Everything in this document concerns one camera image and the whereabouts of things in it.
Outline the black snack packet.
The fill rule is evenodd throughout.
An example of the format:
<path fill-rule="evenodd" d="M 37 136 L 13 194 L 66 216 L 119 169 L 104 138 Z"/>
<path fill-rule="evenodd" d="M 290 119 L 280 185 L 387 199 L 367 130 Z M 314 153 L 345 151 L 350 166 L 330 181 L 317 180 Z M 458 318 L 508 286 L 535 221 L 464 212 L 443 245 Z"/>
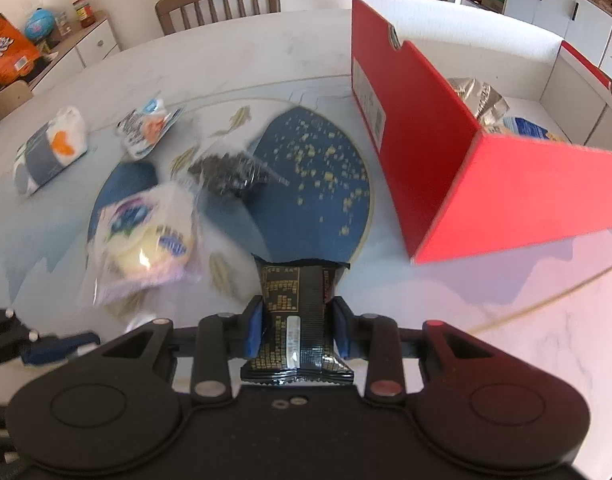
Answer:
<path fill-rule="evenodd" d="M 283 386 L 293 382 L 353 383 L 353 371 L 334 350 L 334 315 L 327 306 L 347 262 L 255 259 L 267 321 L 255 358 L 242 367 L 243 382 Z"/>

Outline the blueberry bread clear package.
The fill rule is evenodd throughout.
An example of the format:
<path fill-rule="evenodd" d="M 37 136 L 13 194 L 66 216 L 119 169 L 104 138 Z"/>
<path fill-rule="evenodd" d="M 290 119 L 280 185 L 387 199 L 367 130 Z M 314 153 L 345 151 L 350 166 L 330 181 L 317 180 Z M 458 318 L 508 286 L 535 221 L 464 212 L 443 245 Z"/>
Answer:
<path fill-rule="evenodd" d="M 195 196 L 169 181 L 101 209 L 78 304 L 100 308 L 201 276 Z"/>

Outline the clear bag black clips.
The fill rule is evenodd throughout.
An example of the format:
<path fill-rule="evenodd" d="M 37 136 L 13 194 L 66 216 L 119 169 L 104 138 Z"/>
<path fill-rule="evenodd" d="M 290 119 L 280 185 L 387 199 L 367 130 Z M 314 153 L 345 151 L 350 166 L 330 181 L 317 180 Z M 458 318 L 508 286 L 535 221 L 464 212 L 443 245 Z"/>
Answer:
<path fill-rule="evenodd" d="M 187 174 L 200 188 L 220 197 L 245 198 L 267 184 L 289 186 L 266 162 L 221 141 L 193 159 Z"/>

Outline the blue white small packet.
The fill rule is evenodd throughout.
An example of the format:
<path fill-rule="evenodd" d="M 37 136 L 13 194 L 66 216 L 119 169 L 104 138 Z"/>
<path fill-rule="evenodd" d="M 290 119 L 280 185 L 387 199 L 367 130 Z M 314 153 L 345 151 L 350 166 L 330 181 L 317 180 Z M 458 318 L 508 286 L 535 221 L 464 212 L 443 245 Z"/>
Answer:
<path fill-rule="evenodd" d="M 523 136 L 530 139 L 568 143 L 566 136 L 543 128 L 522 117 L 503 117 L 499 122 L 484 127 L 484 131 L 507 134 L 508 136 Z"/>

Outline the silver foil snack bag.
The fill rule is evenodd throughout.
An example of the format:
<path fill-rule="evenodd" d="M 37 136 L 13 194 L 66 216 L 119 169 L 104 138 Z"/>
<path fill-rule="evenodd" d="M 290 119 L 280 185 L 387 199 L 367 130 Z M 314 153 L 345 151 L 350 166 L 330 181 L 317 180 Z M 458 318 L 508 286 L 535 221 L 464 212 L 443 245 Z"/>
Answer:
<path fill-rule="evenodd" d="M 510 109 L 506 99 L 487 82 L 476 78 L 449 78 L 448 82 L 483 127 L 496 124 Z"/>

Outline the tissue paper pack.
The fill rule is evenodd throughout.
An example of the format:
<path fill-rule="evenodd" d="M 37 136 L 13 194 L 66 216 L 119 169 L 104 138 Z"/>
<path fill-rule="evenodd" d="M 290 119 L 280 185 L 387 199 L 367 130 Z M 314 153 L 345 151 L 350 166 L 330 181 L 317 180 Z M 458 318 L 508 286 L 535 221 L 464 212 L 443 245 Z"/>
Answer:
<path fill-rule="evenodd" d="M 88 133 L 82 114 L 74 106 L 61 108 L 15 154 L 13 181 L 16 192 L 31 196 L 88 151 Z"/>

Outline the white orange snack pouch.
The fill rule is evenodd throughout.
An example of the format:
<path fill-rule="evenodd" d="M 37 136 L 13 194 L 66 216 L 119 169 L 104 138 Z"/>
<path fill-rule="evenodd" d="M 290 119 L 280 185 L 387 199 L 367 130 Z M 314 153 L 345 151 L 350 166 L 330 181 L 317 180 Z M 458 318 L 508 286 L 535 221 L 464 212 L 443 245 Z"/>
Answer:
<path fill-rule="evenodd" d="M 131 110 L 116 126 L 117 136 L 131 160 L 148 156 L 161 138 L 178 122 L 182 108 L 169 110 L 162 99 L 150 99 Z"/>

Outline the red shoe box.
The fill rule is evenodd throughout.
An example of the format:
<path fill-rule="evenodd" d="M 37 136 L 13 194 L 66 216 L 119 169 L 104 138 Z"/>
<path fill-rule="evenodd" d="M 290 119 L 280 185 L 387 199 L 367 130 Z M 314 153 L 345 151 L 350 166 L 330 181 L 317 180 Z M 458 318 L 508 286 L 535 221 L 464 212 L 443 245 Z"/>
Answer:
<path fill-rule="evenodd" d="M 353 0 L 351 83 L 414 263 L 612 228 L 612 83 L 567 41 L 439 0 Z M 548 139 L 483 125 L 452 88 L 522 101 Z"/>

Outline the orange snack bag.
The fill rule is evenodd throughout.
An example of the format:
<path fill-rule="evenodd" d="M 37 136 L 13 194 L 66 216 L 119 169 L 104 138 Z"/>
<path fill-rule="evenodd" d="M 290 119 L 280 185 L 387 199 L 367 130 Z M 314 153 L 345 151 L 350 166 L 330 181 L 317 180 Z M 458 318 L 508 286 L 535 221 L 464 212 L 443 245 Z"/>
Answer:
<path fill-rule="evenodd" d="M 35 45 L 0 13 L 0 87 L 32 81 L 46 66 Z"/>

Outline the white side drawer cabinet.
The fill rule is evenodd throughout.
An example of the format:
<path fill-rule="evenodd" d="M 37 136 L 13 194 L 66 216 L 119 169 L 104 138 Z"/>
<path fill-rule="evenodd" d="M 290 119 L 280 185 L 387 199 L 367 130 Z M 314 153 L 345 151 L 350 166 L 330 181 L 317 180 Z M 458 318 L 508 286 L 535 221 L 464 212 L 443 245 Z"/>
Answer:
<path fill-rule="evenodd" d="M 15 82 L 0 91 L 0 120 L 34 96 L 40 96 L 86 68 L 120 53 L 122 49 L 108 14 L 97 11 L 94 17 L 96 21 L 86 28 L 78 22 L 71 22 L 73 30 L 66 36 L 61 36 L 57 30 L 53 32 L 50 39 L 60 42 L 48 55 L 49 63 L 44 70 L 29 84 Z"/>

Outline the blue globe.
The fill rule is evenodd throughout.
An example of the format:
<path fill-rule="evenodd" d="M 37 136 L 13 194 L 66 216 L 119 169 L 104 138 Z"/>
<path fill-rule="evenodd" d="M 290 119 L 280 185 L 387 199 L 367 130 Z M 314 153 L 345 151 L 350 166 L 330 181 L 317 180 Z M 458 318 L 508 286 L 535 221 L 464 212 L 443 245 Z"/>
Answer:
<path fill-rule="evenodd" d="M 56 26 L 56 19 L 51 11 L 44 8 L 37 8 L 26 21 L 24 25 L 25 37 L 36 44 L 41 40 L 46 39 L 53 32 Z"/>

